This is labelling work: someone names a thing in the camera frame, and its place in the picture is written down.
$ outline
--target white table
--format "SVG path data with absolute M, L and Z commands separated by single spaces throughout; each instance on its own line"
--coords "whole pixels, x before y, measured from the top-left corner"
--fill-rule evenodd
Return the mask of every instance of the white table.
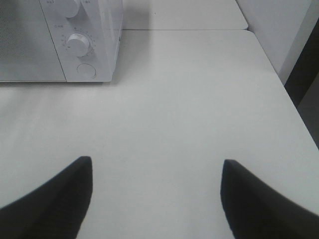
M 236 0 L 123 0 L 124 29 L 247 29 Z
M 247 31 L 125 31 L 110 84 L 0 86 L 0 207 L 81 155 L 79 239 L 232 238 L 224 159 L 319 214 L 318 149 Z

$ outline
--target microwave control knob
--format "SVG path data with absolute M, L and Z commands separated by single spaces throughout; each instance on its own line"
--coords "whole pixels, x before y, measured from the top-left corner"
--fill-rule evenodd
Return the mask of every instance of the microwave control knob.
M 80 0 L 55 0 L 55 9 L 58 13 L 67 18 L 75 17 L 81 6 Z
M 66 47 L 68 52 L 73 56 L 82 57 L 88 54 L 90 42 L 82 34 L 72 34 L 66 42 Z

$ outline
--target control panel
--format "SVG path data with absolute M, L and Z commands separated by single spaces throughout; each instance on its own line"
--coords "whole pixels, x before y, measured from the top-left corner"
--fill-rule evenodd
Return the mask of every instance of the control panel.
M 110 82 L 123 24 L 122 0 L 40 0 L 67 82 Z

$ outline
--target white microwave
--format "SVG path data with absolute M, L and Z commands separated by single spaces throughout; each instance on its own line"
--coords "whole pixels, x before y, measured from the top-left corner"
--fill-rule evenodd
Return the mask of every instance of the white microwave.
M 122 0 L 0 0 L 0 82 L 110 82 Z

